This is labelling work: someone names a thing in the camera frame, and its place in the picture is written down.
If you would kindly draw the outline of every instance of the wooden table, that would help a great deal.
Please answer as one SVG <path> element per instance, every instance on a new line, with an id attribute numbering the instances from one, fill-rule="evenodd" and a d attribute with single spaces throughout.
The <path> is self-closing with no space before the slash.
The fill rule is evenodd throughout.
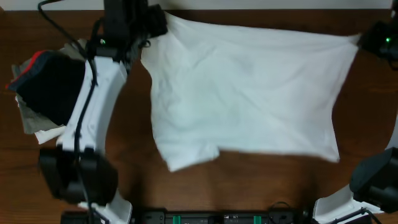
<path id="1" fill-rule="evenodd" d="M 88 38 L 101 11 L 51 12 L 78 38 Z M 351 35 L 366 31 L 389 11 L 173 11 L 194 21 Z M 35 51 L 59 49 L 67 40 L 37 12 L 0 16 L 0 86 L 9 83 L 11 64 Z M 265 210 L 276 201 L 301 207 L 349 182 L 362 159 L 382 152 L 397 113 L 398 73 L 359 51 L 333 109 L 341 161 L 332 164 L 298 156 L 222 152 L 207 162 L 170 173 L 152 138 L 150 76 L 136 62 L 109 125 L 106 153 L 119 171 L 122 195 L 135 206 L 169 210 Z M 15 94 L 0 90 L 0 223 L 59 223 L 74 208 L 51 197 L 37 168 L 41 146 L 23 133 Z M 54 146 L 50 141 L 46 146 Z M 384 224 L 398 214 L 380 215 Z"/>

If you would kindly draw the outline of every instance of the pile of clothes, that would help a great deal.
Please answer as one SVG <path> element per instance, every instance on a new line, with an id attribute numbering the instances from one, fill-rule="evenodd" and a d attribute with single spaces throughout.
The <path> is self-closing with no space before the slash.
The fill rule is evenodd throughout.
<path id="1" fill-rule="evenodd" d="M 86 40 L 79 40 L 84 48 Z M 16 92 L 25 134 L 39 144 L 61 135 L 72 115 L 85 75 L 85 59 L 72 44 L 36 52 L 12 66 L 14 80 L 6 86 Z"/>

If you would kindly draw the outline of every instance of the green tape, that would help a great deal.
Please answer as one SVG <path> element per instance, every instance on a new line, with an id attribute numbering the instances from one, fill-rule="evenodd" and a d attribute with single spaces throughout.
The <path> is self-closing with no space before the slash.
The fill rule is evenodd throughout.
<path id="1" fill-rule="evenodd" d="M 261 224 L 261 216 L 255 215 L 253 224 Z"/>
<path id="2" fill-rule="evenodd" d="M 173 224 L 181 224 L 181 216 L 174 215 L 173 216 Z"/>

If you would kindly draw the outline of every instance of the red trim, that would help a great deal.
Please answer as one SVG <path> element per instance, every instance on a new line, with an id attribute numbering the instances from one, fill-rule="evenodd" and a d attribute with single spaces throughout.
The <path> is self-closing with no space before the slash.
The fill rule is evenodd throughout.
<path id="1" fill-rule="evenodd" d="M 21 72 L 21 74 L 18 75 L 18 77 L 16 79 L 14 79 L 14 81 L 12 81 L 11 83 L 6 85 L 6 89 L 8 89 L 8 86 L 13 84 L 14 82 L 16 82 L 20 77 L 22 77 L 23 75 L 25 75 L 25 73 L 27 73 L 33 66 L 33 64 L 35 63 L 36 59 L 44 52 L 46 52 L 47 50 L 41 50 L 36 52 L 35 54 L 33 54 L 32 56 L 32 60 L 30 60 L 29 65 L 25 68 L 25 70 L 23 72 Z"/>

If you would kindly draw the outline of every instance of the gray cloth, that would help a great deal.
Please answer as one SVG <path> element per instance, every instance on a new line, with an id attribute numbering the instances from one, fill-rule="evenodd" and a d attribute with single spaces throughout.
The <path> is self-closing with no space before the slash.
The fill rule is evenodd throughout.
<path id="1" fill-rule="evenodd" d="M 78 40 L 78 41 L 84 48 L 86 45 L 86 40 Z M 64 48 L 60 49 L 59 51 L 65 55 L 68 55 L 72 59 L 84 60 L 83 56 L 79 54 L 77 49 L 70 44 L 65 44 Z M 29 65 L 29 63 L 30 59 L 25 61 L 22 65 L 11 66 L 12 75 L 14 76 L 14 79 L 17 78 L 25 70 L 25 68 Z M 47 131 L 49 129 L 61 127 L 54 124 L 46 116 L 40 113 L 36 113 L 28 106 L 26 106 L 26 103 L 24 102 L 22 97 L 18 94 L 17 94 L 17 101 L 19 104 L 19 111 L 21 113 L 22 125 L 24 126 L 25 134 L 34 134 L 37 131 Z"/>

